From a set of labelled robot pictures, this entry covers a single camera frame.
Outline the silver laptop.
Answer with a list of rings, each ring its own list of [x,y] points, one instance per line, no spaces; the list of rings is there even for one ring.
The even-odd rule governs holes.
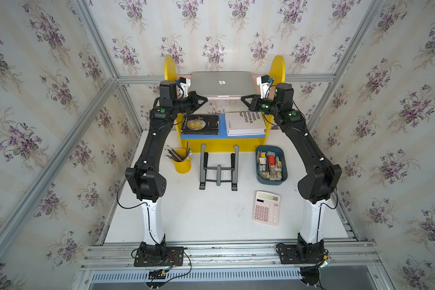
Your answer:
[[[256,94],[250,72],[198,71],[191,74],[191,87],[203,97],[242,97]]]

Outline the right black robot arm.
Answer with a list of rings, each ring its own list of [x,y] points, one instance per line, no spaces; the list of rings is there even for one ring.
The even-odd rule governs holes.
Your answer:
[[[305,200],[303,224],[298,243],[303,246],[323,245],[321,223],[327,201],[336,190],[342,169],[333,164],[320,150],[306,124],[306,118],[294,104],[294,89],[288,83],[275,86],[273,99],[259,95],[246,95],[242,102],[252,112],[262,112],[274,117],[275,124],[296,148],[306,175],[298,182],[298,192]]]

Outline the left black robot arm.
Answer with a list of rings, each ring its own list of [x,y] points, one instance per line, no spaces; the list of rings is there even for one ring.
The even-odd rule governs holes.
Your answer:
[[[159,97],[149,113],[149,130],[141,154],[133,167],[125,171],[133,194],[140,201],[144,218],[143,243],[165,246],[166,234],[161,222],[161,197],[167,181],[160,174],[164,145],[180,114],[192,114],[207,102],[207,98],[192,91],[188,94],[178,81],[165,80],[159,85]]]

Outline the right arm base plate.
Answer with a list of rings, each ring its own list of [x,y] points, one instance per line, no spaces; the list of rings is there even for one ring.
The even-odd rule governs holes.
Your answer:
[[[302,243],[288,245],[278,243],[275,246],[275,251],[283,265],[321,265],[327,259],[329,254],[329,251],[323,246],[319,248],[316,245],[304,245]]]

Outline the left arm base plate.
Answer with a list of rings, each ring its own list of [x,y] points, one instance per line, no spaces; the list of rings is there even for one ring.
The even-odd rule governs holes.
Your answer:
[[[182,266],[184,250],[184,247],[141,246],[134,254],[134,267]]]

